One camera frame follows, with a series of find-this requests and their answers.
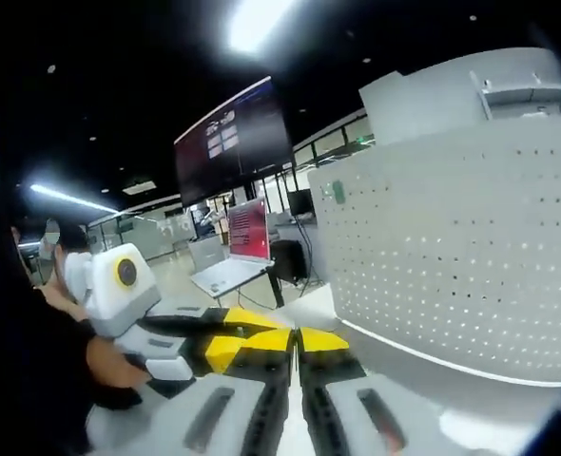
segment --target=pegboard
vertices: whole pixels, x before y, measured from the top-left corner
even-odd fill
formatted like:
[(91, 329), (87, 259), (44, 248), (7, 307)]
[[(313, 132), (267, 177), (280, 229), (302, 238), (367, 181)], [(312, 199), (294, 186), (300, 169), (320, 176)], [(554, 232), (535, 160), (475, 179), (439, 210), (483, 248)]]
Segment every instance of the pegboard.
[(561, 386), (561, 118), (373, 147), (309, 179), (342, 320), (455, 369)]

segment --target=laptop screen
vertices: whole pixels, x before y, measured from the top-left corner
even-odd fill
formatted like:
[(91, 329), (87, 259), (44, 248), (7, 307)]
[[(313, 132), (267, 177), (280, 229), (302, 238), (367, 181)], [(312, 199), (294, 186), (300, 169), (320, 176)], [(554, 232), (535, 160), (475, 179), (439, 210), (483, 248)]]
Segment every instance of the laptop screen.
[(270, 259), (265, 202), (262, 198), (228, 210), (230, 254)]

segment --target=ceiling light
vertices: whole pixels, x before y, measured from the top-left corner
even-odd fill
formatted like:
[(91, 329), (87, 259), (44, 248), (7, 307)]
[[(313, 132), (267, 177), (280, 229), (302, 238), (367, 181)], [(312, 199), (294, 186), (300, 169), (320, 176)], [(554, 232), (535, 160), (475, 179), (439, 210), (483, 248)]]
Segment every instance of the ceiling light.
[(27, 249), (29, 247), (37, 247), (38, 245), (40, 245), (40, 242), (24, 242), (22, 244), (18, 244), (18, 248), (19, 249)]
[(70, 195), (66, 195), (61, 192), (57, 192), (56, 190), (51, 190), (44, 185), (39, 185), (37, 183), (31, 186), (31, 190), (37, 193), (41, 193), (42, 195), (47, 195), (49, 197), (57, 198), (59, 200), (73, 202), (75, 204), (80, 204), (82, 206), (91, 207), (92, 209), (99, 209), (100, 211), (110, 212), (111, 214), (119, 214), (120, 211), (116, 211), (115, 209), (111, 209), (110, 207), (102, 206), (101, 204), (96, 204), (94, 202), (86, 201), (85, 199), (74, 198)]
[(298, 0), (242, 0), (230, 25), (230, 46), (256, 51), (275, 25)]
[(137, 195), (138, 193), (143, 193), (148, 190), (153, 190), (156, 188), (156, 184), (153, 180), (148, 180), (144, 183), (138, 183), (137, 185), (133, 185), (131, 187), (124, 188), (122, 191), (125, 192), (127, 195)]

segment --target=camera lens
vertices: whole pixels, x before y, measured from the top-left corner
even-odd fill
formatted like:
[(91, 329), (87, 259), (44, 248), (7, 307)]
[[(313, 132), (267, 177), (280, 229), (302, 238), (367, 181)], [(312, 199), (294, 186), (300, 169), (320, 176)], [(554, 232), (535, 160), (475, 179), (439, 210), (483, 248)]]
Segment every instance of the camera lens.
[(118, 263), (118, 277), (123, 285), (130, 287), (137, 281), (137, 268), (128, 258), (123, 259)]

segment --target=monitor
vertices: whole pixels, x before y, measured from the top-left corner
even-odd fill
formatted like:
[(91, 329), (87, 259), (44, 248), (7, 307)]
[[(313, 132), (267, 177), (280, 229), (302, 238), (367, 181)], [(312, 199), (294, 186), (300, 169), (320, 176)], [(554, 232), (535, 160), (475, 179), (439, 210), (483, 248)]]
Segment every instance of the monitor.
[(230, 255), (247, 259), (270, 259), (265, 201), (253, 199), (228, 209)]
[(269, 77), (214, 109), (175, 141), (184, 206), (273, 174), (292, 160)]
[(289, 209), (292, 216), (300, 216), (301, 214), (308, 214), (315, 212), (312, 203), (312, 193), (310, 190), (298, 190), (297, 192), (287, 193), (289, 199)]

